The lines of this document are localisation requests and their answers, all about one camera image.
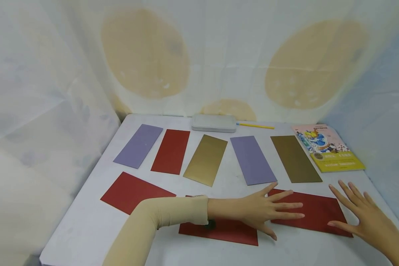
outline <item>beige arm sleeve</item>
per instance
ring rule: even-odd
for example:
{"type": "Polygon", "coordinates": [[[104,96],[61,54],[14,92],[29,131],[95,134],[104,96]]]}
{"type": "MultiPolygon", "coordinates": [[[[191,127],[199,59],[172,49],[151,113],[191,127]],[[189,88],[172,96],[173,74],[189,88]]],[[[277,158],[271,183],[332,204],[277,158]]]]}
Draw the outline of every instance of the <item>beige arm sleeve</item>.
{"type": "Polygon", "coordinates": [[[206,225],[207,204],[206,196],[142,201],[127,218],[103,265],[144,266],[157,229],[183,222],[206,225]]]}

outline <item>yellow pencil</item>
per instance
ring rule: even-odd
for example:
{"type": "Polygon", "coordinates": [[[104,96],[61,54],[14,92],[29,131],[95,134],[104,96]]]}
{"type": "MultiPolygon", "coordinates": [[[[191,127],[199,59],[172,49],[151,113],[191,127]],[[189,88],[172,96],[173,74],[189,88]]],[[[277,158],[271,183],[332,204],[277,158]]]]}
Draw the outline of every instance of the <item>yellow pencil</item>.
{"type": "Polygon", "coordinates": [[[244,124],[244,123],[236,123],[239,126],[253,126],[253,127],[260,127],[262,129],[275,129],[272,126],[258,126],[258,125],[252,125],[252,124],[244,124]]]}

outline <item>table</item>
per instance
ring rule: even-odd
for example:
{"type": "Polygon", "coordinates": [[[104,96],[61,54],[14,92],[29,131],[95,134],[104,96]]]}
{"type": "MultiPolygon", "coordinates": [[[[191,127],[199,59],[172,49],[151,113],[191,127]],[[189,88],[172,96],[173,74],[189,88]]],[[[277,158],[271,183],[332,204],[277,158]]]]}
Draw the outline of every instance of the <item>table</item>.
{"type": "MultiPolygon", "coordinates": [[[[274,130],[239,126],[235,133],[191,131],[180,175],[150,171],[165,129],[191,130],[190,121],[191,118],[188,117],[128,115],[46,244],[40,256],[42,264],[102,265],[128,215],[102,202],[100,198],[122,171],[171,191],[179,197],[187,194],[206,194],[209,198],[239,198],[261,190],[267,184],[245,184],[230,142],[230,137],[248,135],[256,137],[278,179],[277,188],[334,198],[328,184],[337,185],[338,179],[352,181],[361,191],[366,190],[399,228],[399,221],[364,171],[325,173],[320,174],[322,183],[292,184],[270,140],[270,136],[294,135],[291,124],[288,123],[259,123],[274,126],[274,130]],[[134,169],[113,163],[113,159],[143,123],[163,127],[164,130],[140,168],[134,169]],[[182,176],[203,134],[228,141],[213,187],[182,176]]],[[[347,208],[342,207],[342,210],[348,222],[357,222],[356,217],[347,208]]],[[[358,237],[352,239],[276,224],[272,224],[272,229],[278,236],[277,242],[258,232],[259,246],[249,246],[180,235],[178,225],[161,228],[154,239],[146,265],[390,265],[384,255],[358,237]]]]}

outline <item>children's book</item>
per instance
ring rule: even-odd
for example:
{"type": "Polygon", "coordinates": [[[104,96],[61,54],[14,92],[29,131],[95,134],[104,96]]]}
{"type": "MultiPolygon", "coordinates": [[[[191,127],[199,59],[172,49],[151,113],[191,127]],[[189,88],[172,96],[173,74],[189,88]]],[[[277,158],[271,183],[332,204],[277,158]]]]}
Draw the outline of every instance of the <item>children's book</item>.
{"type": "Polygon", "coordinates": [[[364,170],[337,132],[325,124],[292,126],[321,172],[364,170]]]}

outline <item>red card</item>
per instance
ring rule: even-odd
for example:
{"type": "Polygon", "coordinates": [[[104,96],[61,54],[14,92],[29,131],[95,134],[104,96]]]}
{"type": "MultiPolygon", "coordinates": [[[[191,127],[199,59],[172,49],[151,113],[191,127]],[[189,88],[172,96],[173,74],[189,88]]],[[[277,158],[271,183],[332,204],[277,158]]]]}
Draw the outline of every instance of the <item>red card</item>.
{"type": "Polygon", "coordinates": [[[180,224],[179,233],[193,235],[200,238],[211,238],[234,243],[258,246],[257,230],[240,221],[229,219],[216,219],[216,228],[208,229],[186,222],[180,224]]]}
{"type": "Polygon", "coordinates": [[[180,174],[190,131],[167,129],[151,171],[180,174]]]}
{"type": "MultiPolygon", "coordinates": [[[[281,192],[284,192],[284,190],[273,189],[267,195],[271,196],[281,192]]],[[[304,213],[305,217],[292,220],[272,220],[272,222],[275,224],[284,224],[287,226],[294,226],[308,230],[333,233],[335,235],[342,235],[349,238],[353,237],[351,233],[328,225],[329,221],[346,222],[346,218],[344,217],[340,205],[335,198],[294,192],[293,194],[276,202],[302,202],[303,207],[301,208],[281,210],[281,212],[304,213]]]]}
{"type": "Polygon", "coordinates": [[[175,194],[123,172],[105,192],[101,201],[130,215],[141,201],[162,197],[175,197],[175,194]]]}

